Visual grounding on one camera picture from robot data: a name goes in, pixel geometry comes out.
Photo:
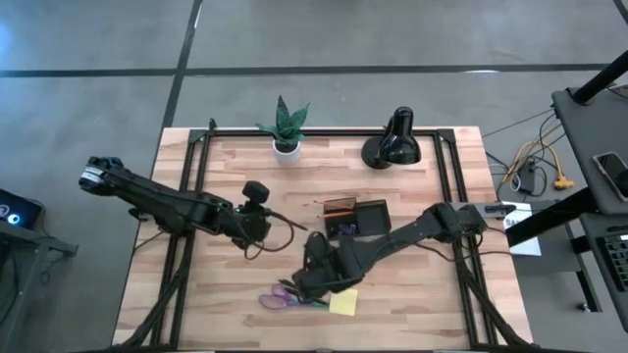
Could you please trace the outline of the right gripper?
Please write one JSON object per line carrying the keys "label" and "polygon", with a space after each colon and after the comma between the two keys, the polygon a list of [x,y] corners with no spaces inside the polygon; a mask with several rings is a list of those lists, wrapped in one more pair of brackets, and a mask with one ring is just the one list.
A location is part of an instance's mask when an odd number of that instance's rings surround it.
{"label": "right gripper", "polygon": [[318,300],[328,292],[339,293],[361,280],[361,264],[346,264],[331,259],[307,259],[304,266],[291,275],[300,300]]}

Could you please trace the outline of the yellow sticky note pad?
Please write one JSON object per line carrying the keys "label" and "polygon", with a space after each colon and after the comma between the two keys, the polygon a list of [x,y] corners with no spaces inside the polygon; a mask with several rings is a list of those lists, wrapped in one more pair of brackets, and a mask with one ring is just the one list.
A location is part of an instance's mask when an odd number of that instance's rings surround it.
{"label": "yellow sticky note pad", "polygon": [[357,297],[357,289],[347,289],[339,293],[332,293],[329,301],[329,312],[353,317],[356,312]]}

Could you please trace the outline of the purple handled scissors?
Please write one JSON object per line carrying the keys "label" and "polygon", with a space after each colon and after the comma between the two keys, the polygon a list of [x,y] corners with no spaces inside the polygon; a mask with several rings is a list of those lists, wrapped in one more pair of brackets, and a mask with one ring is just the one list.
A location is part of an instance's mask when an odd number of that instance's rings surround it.
{"label": "purple handled scissors", "polygon": [[267,294],[261,294],[258,297],[259,303],[269,309],[269,310],[282,310],[289,307],[314,307],[314,308],[325,308],[328,307],[317,307],[312,305],[311,302],[301,302],[297,296],[296,291],[289,287],[285,287],[281,283],[276,283],[272,286],[271,292]]}

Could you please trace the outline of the black mesh desk organizer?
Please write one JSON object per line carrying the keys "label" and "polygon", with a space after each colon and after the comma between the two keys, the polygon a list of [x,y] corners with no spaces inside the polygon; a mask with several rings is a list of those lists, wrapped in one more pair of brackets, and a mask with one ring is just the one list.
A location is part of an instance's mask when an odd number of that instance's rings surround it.
{"label": "black mesh desk organizer", "polygon": [[[325,232],[330,240],[338,240],[340,237],[364,237],[371,235],[382,235],[388,233],[391,228],[391,218],[389,215],[388,204],[384,199],[373,201],[358,201],[351,209],[326,207],[324,210],[353,210],[354,214],[346,217],[327,218],[324,219]],[[339,224],[355,224],[356,234],[341,235],[339,234]]]}

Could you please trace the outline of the snake plant in white pot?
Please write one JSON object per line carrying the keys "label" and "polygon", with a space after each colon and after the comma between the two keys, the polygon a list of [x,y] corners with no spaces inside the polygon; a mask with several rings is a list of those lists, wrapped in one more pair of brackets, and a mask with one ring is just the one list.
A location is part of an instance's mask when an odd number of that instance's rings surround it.
{"label": "snake plant in white pot", "polygon": [[257,123],[255,126],[273,138],[273,151],[280,165],[293,165],[300,159],[300,143],[305,139],[301,128],[307,119],[310,104],[290,112],[282,95],[278,97],[275,123],[272,126]]}

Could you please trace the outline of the grey mounting plate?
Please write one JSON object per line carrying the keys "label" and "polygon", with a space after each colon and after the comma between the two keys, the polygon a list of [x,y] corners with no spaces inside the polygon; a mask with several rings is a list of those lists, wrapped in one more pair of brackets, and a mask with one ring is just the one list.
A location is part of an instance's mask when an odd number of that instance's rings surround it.
{"label": "grey mounting plate", "polygon": [[493,203],[457,202],[457,203],[451,203],[451,206],[455,210],[474,208],[480,217],[489,218],[489,219],[503,219],[508,214],[516,210],[516,207],[514,205],[505,204],[503,202],[493,202]]}

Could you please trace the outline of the white paper sheet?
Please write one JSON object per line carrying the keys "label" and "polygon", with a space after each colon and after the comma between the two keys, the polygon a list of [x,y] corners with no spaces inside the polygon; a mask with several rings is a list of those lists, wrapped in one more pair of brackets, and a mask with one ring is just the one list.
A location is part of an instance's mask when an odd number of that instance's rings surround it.
{"label": "white paper sheet", "polygon": [[[510,227],[515,226],[516,224],[524,221],[525,219],[533,215],[530,204],[506,201],[505,205],[514,206],[515,209],[509,212],[504,217],[502,221],[504,230],[507,230]],[[509,249],[513,255],[524,255],[524,256],[541,256],[542,255],[541,246],[537,237],[531,238],[517,245],[510,245]]]}

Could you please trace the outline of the dark metal cart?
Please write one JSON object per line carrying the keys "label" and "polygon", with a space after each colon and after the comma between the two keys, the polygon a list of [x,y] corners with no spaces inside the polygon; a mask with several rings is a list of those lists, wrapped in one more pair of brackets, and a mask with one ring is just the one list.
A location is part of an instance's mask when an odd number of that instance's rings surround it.
{"label": "dark metal cart", "polygon": [[50,251],[73,257],[78,247],[42,232],[0,221],[0,353],[16,352],[18,330],[26,317],[44,260]]}

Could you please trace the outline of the black support beam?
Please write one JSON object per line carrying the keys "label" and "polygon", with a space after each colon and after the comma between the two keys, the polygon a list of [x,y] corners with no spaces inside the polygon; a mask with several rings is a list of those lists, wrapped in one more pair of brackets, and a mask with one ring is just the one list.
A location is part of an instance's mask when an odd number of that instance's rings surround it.
{"label": "black support beam", "polygon": [[599,207],[592,191],[589,188],[581,189],[506,229],[508,244],[510,246],[518,245],[546,230],[568,223],[583,214],[595,213],[598,210]]}

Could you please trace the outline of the black device with blue light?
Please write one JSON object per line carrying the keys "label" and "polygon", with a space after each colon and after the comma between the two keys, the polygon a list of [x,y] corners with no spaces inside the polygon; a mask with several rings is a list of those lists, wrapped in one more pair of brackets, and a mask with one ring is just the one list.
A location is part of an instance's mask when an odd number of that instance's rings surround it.
{"label": "black device with blue light", "polygon": [[35,229],[43,211],[38,203],[0,189],[0,221],[15,227]]}

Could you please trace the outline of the black keyboard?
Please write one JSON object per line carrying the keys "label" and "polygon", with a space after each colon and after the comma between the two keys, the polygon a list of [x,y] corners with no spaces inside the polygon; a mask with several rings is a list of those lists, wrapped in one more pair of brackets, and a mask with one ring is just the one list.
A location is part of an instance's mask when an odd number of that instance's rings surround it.
{"label": "black keyboard", "polygon": [[615,286],[628,291],[628,234],[606,236],[599,243]]}

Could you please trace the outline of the grey side desk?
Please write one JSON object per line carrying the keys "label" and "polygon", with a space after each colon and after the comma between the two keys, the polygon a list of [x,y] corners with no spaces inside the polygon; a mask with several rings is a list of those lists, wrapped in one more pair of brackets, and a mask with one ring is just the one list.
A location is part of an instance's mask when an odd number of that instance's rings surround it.
{"label": "grey side desk", "polygon": [[614,193],[593,159],[614,152],[628,165],[628,99],[607,90],[589,105],[576,103],[567,90],[555,91],[551,99],[600,211],[607,215],[628,214],[628,201]]}

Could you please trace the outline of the smartphone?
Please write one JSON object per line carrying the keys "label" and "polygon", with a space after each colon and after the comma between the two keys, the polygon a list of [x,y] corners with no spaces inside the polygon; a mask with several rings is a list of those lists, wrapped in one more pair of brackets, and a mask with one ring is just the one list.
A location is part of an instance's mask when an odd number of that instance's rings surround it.
{"label": "smartphone", "polygon": [[615,152],[593,157],[593,162],[622,202],[628,202],[628,165]]}

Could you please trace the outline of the black pole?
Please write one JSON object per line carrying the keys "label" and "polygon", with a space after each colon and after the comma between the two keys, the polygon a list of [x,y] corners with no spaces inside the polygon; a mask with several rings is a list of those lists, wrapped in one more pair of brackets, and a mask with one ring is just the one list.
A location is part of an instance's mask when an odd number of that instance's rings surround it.
{"label": "black pole", "polygon": [[571,98],[577,104],[587,105],[598,93],[626,72],[628,72],[628,50],[608,64],[583,86],[571,92]]}

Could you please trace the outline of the black aluminium table frame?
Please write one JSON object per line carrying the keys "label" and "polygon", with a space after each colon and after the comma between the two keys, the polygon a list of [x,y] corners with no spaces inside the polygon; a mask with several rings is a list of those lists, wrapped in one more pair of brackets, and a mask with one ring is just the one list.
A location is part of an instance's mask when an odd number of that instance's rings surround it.
{"label": "black aluminium table frame", "polygon": [[445,197],[492,202],[495,190],[480,131],[423,127],[422,160],[374,171],[362,162],[363,138],[337,127],[308,129],[301,157],[279,165],[267,135],[219,129],[211,138],[204,187],[243,201],[250,180],[270,190],[268,206],[308,228],[274,223],[268,250],[247,261],[223,236],[196,235],[179,346],[222,350],[463,349],[469,344],[452,250],[432,241],[378,263],[357,286],[353,317],[317,308],[264,308],[258,297],[301,265],[307,234],[323,226],[322,205],[343,197],[387,201],[401,227]]}

